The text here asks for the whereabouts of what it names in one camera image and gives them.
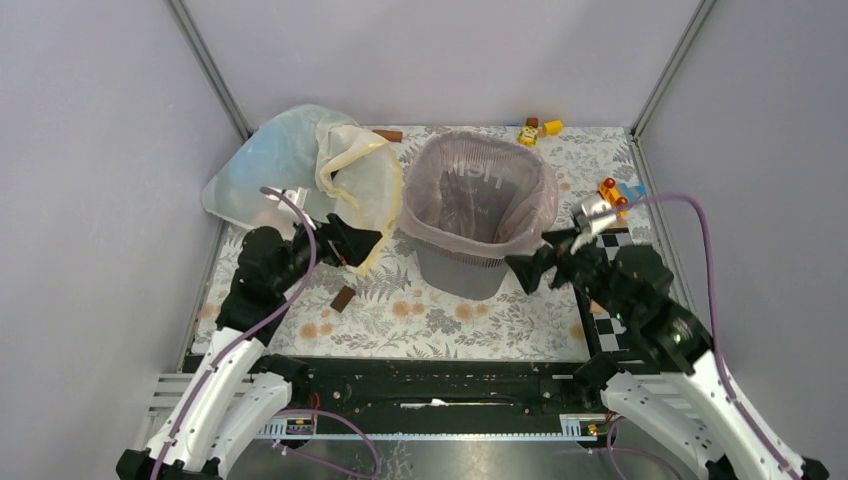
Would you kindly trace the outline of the clear yellowish plastic bag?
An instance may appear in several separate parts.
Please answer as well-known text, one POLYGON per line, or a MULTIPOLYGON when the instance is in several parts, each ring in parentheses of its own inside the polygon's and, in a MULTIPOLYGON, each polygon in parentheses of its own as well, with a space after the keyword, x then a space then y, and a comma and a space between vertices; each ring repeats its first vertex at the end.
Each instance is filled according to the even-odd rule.
POLYGON ((290 108, 262 125, 201 194, 203 208, 244 229, 293 234, 294 213, 262 188, 307 190, 304 211, 382 238, 353 273, 365 276, 389 239, 402 204, 403 170, 389 141, 349 115, 323 106, 290 108))

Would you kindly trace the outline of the pink plastic trash bag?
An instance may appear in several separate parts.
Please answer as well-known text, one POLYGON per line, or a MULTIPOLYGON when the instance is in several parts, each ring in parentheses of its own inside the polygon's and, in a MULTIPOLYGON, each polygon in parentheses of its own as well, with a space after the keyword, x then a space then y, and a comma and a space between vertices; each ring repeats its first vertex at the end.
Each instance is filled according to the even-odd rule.
POLYGON ((533 253, 559 212, 553 167, 538 152, 471 131, 428 140, 407 167, 398 227, 454 253, 533 253))

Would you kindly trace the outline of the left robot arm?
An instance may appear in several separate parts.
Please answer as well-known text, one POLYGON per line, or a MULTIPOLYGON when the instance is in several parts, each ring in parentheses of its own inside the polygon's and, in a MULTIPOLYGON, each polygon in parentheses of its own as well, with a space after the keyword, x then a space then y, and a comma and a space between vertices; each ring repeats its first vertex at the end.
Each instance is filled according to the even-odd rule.
POLYGON ((310 397, 308 366, 265 350, 315 267, 359 266, 381 241, 378 231, 304 218, 292 239, 273 227, 243 238, 211 343, 164 425, 141 450, 126 450, 121 479, 224 479, 260 429, 310 397))

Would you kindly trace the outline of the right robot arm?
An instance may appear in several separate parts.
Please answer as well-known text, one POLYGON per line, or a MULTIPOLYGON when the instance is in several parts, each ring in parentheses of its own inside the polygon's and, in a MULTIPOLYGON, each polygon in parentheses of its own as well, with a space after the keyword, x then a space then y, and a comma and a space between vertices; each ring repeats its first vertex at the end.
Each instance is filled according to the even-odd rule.
POLYGON ((715 343, 690 310, 671 299, 672 272, 649 245, 628 245, 614 257, 595 245, 578 247, 575 230, 544 234, 547 245, 506 264, 526 293, 547 271, 551 288, 566 284, 596 302, 624 328, 628 350, 696 412, 691 419, 654 399, 609 353, 575 374, 573 396, 583 410, 604 406, 651 435, 701 479, 826 479, 818 460, 794 452, 752 407, 720 366, 715 343))

